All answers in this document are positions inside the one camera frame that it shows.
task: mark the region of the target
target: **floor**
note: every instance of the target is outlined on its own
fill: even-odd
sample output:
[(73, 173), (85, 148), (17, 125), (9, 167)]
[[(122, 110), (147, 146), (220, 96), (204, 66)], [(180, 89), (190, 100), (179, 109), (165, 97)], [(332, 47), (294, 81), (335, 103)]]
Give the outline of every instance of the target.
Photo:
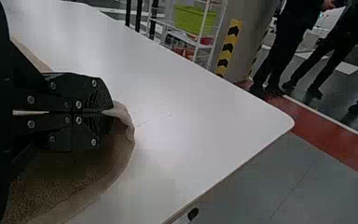
[[(295, 128), (201, 198), (194, 223), (358, 223), (358, 117), (347, 115), (358, 98), (356, 50), (323, 86), (321, 101), (305, 89), (327, 58), (292, 95), (267, 99), (296, 120)], [(267, 53), (261, 49), (254, 71)], [(306, 57), (295, 56), (282, 82)], [(248, 90), (252, 81), (237, 85)]]
[[(269, 50), (266, 47), (259, 51), (254, 72), (260, 66), (262, 60), (267, 57), (268, 52)], [(282, 75), (281, 84), (290, 79), (290, 76), (305, 61), (305, 58), (306, 56), (301, 53), (294, 57)], [(353, 50), (340, 66), (339, 71), (336, 70), (322, 85), (321, 91), (324, 93), (322, 100), (311, 98), (306, 94), (309, 84), (322, 70), (327, 60), (328, 58), (326, 57), (316, 64), (300, 80), (290, 97), (358, 131), (358, 117), (350, 116), (347, 113), (348, 108), (358, 100), (358, 69), (356, 69), (358, 67), (358, 49)]]
[(191, 223), (358, 223), (358, 173), (289, 133), (202, 197)]

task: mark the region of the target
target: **screw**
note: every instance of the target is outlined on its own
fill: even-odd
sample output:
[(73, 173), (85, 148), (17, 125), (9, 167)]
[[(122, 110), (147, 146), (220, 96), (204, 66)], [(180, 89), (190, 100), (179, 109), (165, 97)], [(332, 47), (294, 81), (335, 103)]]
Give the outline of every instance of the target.
[(27, 126), (29, 129), (33, 129), (34, 128), (34, 121), (33, 120), (28, 120)]
[(50, 87), (52, 90), (57, 89), (57, 85), (55, 84), (55, 82), (50, 82)]
[(91, 145), (92, 146), (97, 146), (97, 140), (95, 138), (91, 139)]
[(80, 101), (76, 101), (76, 108), (80, 109), (81, 108), (81, 102)]
[(55, 136), (52, 135), (48, 140), (49, 140), (50, 143), (55, 142)]
[(65, 117), (65, 123), (70, 123), (70, 122), (71, 122), (71, 118)]
[(27, 97), (27, 102), (28, 102), (28, 104), (33, 105), (34, 104), (34, 97), (33, 96), (28, 96)]
[(82, 121), (82, 120), (81, 120), (81, 117), (77, 117), (77, 118), (76, 118), (76, 124), (81, 124), (81, 121)]

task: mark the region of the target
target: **white table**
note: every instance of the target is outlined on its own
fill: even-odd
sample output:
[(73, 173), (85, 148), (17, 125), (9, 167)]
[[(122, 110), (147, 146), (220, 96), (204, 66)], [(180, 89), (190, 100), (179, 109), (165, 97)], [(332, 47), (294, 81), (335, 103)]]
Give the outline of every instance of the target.
[(101, 77), (136, 147), (118, 181), (69, 223), (162, 223), (288, 132), (280, 110), (92, 7), (3, 0), (9, 30), (54, 71)]

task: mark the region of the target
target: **red floor marking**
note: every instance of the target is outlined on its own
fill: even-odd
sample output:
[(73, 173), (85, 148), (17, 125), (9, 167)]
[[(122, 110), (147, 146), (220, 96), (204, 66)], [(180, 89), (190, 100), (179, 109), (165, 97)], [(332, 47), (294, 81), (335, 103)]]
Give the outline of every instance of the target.
[[(252, 82), (244, 81), (236, 85), (248, 90)], [(275, 105), (296, 121), (292, 130), (295, 135), (358, 172), (358, 134), (283, 97), (268, 98), (267, 102)]]

